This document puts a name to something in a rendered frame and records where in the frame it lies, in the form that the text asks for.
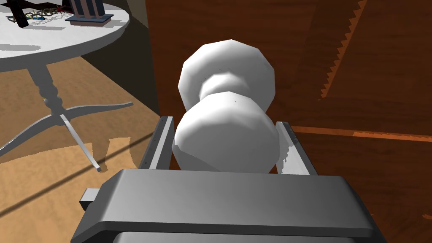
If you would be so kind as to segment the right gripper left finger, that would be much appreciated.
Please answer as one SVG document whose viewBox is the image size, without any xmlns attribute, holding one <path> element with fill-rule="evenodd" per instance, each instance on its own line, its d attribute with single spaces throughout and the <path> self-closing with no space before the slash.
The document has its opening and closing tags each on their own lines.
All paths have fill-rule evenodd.
<svg viewBox="0 0 432 243">
<path fill-rule="evenodd" d="M 154 129 L 138 168 L 168 170 L 171 162 L 174 134 L 173 117 L 162 116 Z"/>
</svg>

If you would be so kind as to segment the brown wooden door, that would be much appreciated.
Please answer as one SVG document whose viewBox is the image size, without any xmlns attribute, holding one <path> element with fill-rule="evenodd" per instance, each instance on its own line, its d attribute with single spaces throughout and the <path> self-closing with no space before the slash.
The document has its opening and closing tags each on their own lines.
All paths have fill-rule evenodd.
<svg viewBox="0 0 432 243">
<path fill-rule="evenodd" d="M 432 0 L 146 0 L 160 113 L 178 123 L 183 62 L 206 43 L 258 48 L 267 114 L 321 175 L 344 177 L 388 243 L 432 243 Z"/>
</svg>

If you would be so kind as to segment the white door knob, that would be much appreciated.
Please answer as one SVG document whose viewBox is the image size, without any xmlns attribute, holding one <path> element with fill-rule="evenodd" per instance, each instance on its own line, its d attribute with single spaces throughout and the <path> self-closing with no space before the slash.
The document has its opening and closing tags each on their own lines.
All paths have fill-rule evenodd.
<svg viewBox="0 0 432 243">
<path fill-rule="evenodd" d="M 266 114 L 275 74 L 259 49 L 233 39 L 201 46 L 185 60 L 178 90 L 186 112 L 172 149 L 182 170 L 271 171 L 280 156 Z"/>
</svg>

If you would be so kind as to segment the white round pedestal table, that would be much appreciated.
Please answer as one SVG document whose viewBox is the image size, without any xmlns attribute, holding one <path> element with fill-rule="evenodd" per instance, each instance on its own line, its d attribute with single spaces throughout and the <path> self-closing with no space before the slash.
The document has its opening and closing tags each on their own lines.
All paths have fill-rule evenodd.
<svg viewBox="0 0 432 243">
<path fill-rule="evenodd" d="M 70 121 L 79 116 L 130 107 L 132 102 L 82 105 L 66 109 L 58 96 L 47 65 L 96 51 L 121 37 L 130 22 L 129 14 L 113 5 L 105 4 L 104 7 L 106 15 L 101 17 L 101 20 L 105 23 L 90 26 L 73 24 L 74 16 L 65 13 L 20 28 L 3 20 L 6 12 L 0 11 L 0 73 L 27 69 L 44 104 L 51 111 L 50 115 L 34 122 L 3 145 L 0 156 L 50 127 L 64 125 L 93 167 L 101 171 Z"/>
</svg>

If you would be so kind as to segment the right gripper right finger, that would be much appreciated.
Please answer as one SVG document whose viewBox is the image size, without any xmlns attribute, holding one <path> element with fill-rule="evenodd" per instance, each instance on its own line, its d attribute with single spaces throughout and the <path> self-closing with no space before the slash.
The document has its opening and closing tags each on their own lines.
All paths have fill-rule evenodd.
<svg viewBox="0 0 432 243">
<path fill-rule="evenodd" d="M 276 163 L 279 174 L 318 175 L 303 146 L 287 122 L 276 122 L 280 157 Z"/>
</svg>

